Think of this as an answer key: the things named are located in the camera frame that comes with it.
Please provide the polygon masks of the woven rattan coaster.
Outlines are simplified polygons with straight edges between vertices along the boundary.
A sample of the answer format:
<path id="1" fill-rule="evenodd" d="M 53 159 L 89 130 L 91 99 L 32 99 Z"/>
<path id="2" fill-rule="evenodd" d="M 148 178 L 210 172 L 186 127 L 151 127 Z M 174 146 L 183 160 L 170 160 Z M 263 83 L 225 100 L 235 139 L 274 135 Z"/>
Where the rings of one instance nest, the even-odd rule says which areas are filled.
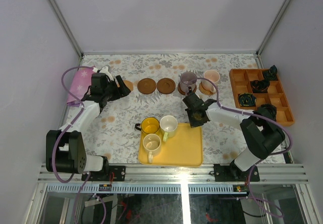
<path id="1" fill-rule="evenodd" d="M 133 91 L 133 83 L 132 82 L 125 80 L 124 83 L 131 91 Z"/>
<path id="2" fill-rule="evenodd" d="M 212 86 L 212 90 L 211 91 L 210 90 L 206 90 L 203 87 L 202 83 L 199 84 L 199 90 L 200 90 L 201 93 L 203 93 L 204 95 L 208 95 L 208 96 L 215 95 L 217 93 L 216 89 L 213 86 Z"/>

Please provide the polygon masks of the white mug green handle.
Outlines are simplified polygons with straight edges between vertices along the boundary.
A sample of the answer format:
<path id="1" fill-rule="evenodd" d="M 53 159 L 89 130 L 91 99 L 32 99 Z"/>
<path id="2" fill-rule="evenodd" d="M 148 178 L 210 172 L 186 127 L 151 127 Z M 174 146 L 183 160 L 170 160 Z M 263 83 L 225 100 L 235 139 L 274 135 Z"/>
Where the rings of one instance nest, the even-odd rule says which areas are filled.
<path id="1" fill-rule="evenodd" d="M 163 142 L 167 142 L 168 139 L 175 136 L 178 121 L 174 116 L 164 116 L 161 118 L 159 126 L 163 137 Z"/>

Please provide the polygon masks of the purple mug black handle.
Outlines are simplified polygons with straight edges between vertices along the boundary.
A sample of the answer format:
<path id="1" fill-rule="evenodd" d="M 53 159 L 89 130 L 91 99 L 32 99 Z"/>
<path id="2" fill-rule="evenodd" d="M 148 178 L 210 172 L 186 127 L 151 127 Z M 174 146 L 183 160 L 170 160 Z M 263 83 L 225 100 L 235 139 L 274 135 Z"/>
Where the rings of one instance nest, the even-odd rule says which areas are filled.
<path id="1" fill-rule="evenodd" d="M 183 91 L 192 93 L 197 82 L 197 76 L 192 72 L 182 73 L 180 76 L 180 87 Z"/>

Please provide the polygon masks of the pink ceramic mug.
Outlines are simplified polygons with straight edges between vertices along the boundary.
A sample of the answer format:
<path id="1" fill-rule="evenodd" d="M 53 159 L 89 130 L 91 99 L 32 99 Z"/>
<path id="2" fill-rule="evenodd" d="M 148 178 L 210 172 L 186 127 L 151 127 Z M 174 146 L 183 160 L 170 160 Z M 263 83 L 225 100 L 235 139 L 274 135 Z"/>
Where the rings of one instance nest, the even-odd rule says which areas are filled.
<path id="1" fill-rule="evenodd" d="M 220 74 L 216 70 L 207 70 L 204 72 L 203 77 L 210 80 L 214 85 L 218 85 L 220 81 Z M 214 86 L 207 80 L 202 80 L 202 87 L 212 93 L 216 92 Z"/>

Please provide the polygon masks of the yellow glass mug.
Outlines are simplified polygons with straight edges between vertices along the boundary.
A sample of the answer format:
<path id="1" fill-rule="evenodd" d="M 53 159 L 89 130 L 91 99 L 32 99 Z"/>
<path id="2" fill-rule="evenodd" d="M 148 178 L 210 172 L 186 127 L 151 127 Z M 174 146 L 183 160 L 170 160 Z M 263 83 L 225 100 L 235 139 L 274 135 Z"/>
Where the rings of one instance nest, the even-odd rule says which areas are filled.
<path id="1" fill-rule="evenodd" d="M 148 134 L 158 134 L 159 121 L 154 117 L 148 117 L 145 118 L 141 123 L 136 123 L 135 129 L 140 131 L 144 136 Z"/>

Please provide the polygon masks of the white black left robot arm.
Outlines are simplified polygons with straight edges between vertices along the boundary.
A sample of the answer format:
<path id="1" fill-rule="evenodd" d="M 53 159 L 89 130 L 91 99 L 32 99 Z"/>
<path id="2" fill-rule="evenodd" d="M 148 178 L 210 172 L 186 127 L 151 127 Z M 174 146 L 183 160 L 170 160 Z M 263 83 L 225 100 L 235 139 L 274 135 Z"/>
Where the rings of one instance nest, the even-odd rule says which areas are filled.
<path id="1" fill-rule="evenodd" d="M 46 169 L 53 172 L 60 182 L 59 173 L 93 173 L 100 181 L 110 177 L 109 161 L 104 156 L 86 154 L 83 134 L 110 101 L 128 96 L 131 90 L 120 75 L 114 79 L 106 73 L 94 73 L 91 84 L 80 100 L 80 111 L 75 118 L 58 130 L 46 135 Z"/>

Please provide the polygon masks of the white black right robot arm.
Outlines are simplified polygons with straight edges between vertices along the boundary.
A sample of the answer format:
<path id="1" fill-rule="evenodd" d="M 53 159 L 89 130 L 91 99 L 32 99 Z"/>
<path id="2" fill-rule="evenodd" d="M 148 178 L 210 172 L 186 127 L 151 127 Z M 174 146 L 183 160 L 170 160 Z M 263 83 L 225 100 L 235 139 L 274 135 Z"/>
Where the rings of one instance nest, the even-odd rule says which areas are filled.
<path id="1" fill-rule="evenodd" d="M 242 131 L 247 147 L 230 163 L 230 175 L 236 181 L 247 177 L 253 165 L 266 159 L 285 141 L 283 129 L 264 107 L 243 111 L 225 107 L 214 99 L 203 101 L 195 93 L 187 95 L 183 102 L 192 128 L 219 122 Z"/>

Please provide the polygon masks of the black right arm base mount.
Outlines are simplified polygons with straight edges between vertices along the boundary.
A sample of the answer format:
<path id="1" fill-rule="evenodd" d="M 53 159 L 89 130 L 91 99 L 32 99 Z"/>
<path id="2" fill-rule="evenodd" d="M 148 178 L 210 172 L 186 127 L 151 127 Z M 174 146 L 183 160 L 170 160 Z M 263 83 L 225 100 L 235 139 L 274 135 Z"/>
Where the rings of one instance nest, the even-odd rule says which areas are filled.
<path id="1" fill-rule="evenodd" d="M 247 171 L 241 171 L 233 164 L 214 164 L 214 177 L 216 182 L 259 182 L 258 168 L 250 167 Z"/>

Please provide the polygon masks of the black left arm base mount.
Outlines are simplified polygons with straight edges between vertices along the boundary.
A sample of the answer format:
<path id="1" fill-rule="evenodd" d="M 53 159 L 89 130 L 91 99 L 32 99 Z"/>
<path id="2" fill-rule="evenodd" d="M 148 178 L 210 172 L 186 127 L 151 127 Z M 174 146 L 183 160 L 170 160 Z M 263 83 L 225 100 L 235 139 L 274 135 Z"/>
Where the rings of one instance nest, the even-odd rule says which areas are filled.
<path id="1" fill-rule="evenodd" d="M 103 170 L 90 172 L 88 181 L 93 182 L 124 182 L 126 176 L 126 167 L 124 165 L 107 165 Z"/>

